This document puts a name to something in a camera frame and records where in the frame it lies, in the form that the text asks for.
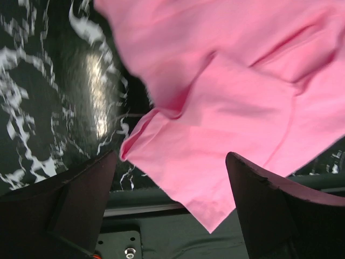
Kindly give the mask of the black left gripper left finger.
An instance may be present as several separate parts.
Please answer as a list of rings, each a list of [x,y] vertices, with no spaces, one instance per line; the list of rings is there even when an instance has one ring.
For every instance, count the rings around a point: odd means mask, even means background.
[[[1,196],[1,258],[92,258],[117,154]]]

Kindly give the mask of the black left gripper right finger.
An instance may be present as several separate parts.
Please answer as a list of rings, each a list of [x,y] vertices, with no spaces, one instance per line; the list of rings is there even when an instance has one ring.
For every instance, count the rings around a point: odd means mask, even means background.
[[[226,156],[249,258],[344,258],[344,198]]]

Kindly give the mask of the pink t shirt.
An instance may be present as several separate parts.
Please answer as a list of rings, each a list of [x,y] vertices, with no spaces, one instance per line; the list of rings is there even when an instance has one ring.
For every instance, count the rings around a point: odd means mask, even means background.
[[[225,157],[286,177],[344,136],[344,1],[95,1],[154,108],[120,148],[209,232]]]

